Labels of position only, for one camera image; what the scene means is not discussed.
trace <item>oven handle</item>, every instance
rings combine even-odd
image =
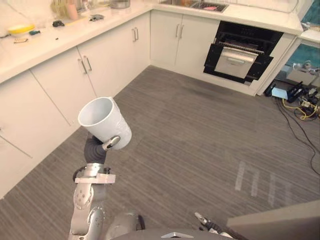
[[[239,65],[245,64],[245,61],[242,61],[242,60],[239,60],[239,59],[235,59],[235,58],[232,58],[232,57],[227,57],[226,59],[229,62],[232,62],[234,64],[239,64]]]

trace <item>floor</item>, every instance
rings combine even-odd
[[[133,135],[107,156],[117,175],[107,225],[134,209],[147,228],[197,229],[198,211],[226,229],[230,217],[320,198],[312,153],[271,98],[150,66],[115,100]],[[319,120],[301,124],[319,146]],[[87,134],[77,130],[0,201],[1,240],[67,239]],[[317,171],[319,162],[316,155]]]

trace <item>white kitchen cabinet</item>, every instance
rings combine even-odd
[[[205,61],[218,31],[216,19],[183,15],[182,33],[176,55],[176,67],[181,73],[202,73]]]
[[[112,30],[107,31],[77,46],[97,97],[117,93],[117,53],[112,35]]]
[[[202,73],[219,20],[153,10],[151,62],[180,73]]]
[[[134,47],[134,78],[150,65],[150,13],[136,17],[132,21],[137,40]]]
[[[78,49],[73,47],[31,68],[41,87],[74,128],[78,113],[96,95]]]
[[[0,109],[0,136],[31,156],[34,167],[71,134],[29,70],[0,84]]]
[[[78,45],[98,97],[115,96],[150,64],[150,14]]]
[[[175,65],[182,16],[174,12],[151,11],[151,62],[165,66]]]
[[[0,137],[0,199],[31,169],[33,159]]]

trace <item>wall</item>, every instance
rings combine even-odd
[[[227,226],[249,240],[318,240],[320,200],[229,218]]]
[[[208,2],[239,4],[282,12],[291,12],[291,10],[295,8],[298,0],[209,0]]]
[[[4,35],[7,32],[6,29],[13,25],[25,23],[43,25],[45,21],[53,20],[54,13],[50,9],[51,1],[0,0],[0,35]]]

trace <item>kitchen counter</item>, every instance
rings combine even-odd
[[[256,7],[230,4],[222,13],[180,6],[131,0],[126,9],[98,9],[93,14],[104,20],[91,22],[80,19],[65,27],[47,27],[41,34],[28,36],[29,41],[14,44],[13,37],[0,40],[0,83],[95,36],[115,28],[152,9],[212,18],[260,28],[300,35],[302,28],[294,13],[282,13]]]

